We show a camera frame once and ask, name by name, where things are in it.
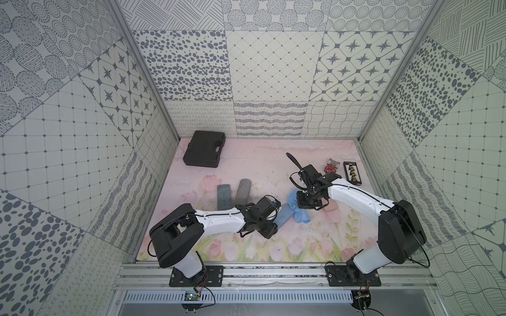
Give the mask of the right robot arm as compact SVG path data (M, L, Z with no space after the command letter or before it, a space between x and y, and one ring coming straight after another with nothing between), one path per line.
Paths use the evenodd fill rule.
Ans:
M303 185L298 188L296 202L301 209L319 211L324 202L335 200L368 218L378 229L376 245L354 254L346 262L348 275L359 278L391 263L402 264L423 251L426 234L415 208L406 200L392 201L371 194L334 172L325 175L312 165L295 162Z

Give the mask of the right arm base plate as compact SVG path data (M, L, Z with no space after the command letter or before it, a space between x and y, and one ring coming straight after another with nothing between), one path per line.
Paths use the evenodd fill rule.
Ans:
M329 261L325 264L324 271L330 287L380 287L382 285L376 270L363 274L355 268Z

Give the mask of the blue eyeglass case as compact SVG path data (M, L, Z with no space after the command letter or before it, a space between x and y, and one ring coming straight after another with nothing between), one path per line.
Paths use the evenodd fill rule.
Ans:
M280 229L288 220L293 218L294 211L288 207L288 208L282 208L277 217L274 220L274 223L278 226L278 229Z

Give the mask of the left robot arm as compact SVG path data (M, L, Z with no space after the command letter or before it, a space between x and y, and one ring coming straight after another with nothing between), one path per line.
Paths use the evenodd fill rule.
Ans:
M200 284L207 268L194 247L201 239L222 233L244 238L259 233L269 239L278 232L275 220L281 203L271 195L257 203L236 205L225 211L202 211L182 204L155 224L149 231L147 253L161 268L172 267L192 284Z

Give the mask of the pink eyeglass case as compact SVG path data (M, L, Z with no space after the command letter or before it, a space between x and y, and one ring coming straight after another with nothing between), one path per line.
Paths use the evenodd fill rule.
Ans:
M329 200L328 205L325 206L323 211L325 212L332 212L337 211L339 209L339 205L335 200Z

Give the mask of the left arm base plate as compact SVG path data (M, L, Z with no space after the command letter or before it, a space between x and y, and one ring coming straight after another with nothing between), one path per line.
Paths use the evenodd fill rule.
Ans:
M176 268L173 268L169 286L176 287L221 287L223 282L224 266L211 265L205 266L202 271L191 278L186 278L184 274Z

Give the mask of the blue microfiber cloth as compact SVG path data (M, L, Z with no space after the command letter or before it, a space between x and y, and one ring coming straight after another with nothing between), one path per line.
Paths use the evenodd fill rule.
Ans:
M297 202L297 189L293 189L287 199L287 204L293 212L293 218L296 223L310 223L310 217L305 209L299 207Z

